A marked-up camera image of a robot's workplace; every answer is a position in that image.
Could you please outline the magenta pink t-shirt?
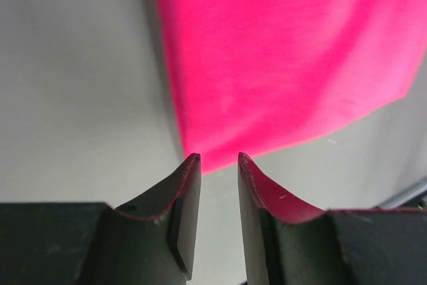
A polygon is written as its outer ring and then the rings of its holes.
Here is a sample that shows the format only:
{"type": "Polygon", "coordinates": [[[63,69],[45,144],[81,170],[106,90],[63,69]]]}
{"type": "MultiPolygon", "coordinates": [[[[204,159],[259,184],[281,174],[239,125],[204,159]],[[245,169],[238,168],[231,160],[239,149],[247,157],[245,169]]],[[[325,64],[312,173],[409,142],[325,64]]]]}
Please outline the magenta pink t-shirt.
{"type": "Polygon", "coordinates": [[[426,0],[155,0],[185,154],[208,174],[403,98],[426,0]]]}

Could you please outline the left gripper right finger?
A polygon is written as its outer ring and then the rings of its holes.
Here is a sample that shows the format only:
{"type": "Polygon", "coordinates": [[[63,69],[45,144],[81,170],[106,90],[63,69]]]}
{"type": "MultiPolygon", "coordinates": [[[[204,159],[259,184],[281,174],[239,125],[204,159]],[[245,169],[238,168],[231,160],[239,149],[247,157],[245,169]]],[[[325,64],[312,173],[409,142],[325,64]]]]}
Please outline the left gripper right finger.
{"type": "Polygon", "coordinates": [[[238,156],[248,284],[425,284],[426,209],[319,209],[238,156]]]}

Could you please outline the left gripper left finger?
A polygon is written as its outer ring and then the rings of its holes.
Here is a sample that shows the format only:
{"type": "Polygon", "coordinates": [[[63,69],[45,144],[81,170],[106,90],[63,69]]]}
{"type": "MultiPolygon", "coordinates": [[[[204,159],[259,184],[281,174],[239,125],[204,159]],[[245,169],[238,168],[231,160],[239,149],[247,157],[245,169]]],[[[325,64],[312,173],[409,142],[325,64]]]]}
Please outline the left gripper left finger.
{"type": "Polygon", "coordinates": [[[185,284],[193,273],[201,158],[113,208],[1,204],[2,284],[185,284]]]}

